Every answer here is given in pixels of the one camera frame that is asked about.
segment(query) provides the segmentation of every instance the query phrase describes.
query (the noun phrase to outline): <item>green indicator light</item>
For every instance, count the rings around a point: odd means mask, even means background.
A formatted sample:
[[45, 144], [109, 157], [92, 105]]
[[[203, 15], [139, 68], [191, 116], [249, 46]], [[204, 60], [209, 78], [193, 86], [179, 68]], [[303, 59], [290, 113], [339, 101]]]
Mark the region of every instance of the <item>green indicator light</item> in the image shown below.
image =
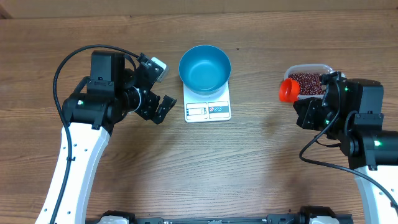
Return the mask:
[[381, 142], [375, 141], [375, 142], [374, 142], [374, 145], [375, 145], [375, 146], [381, 146]]

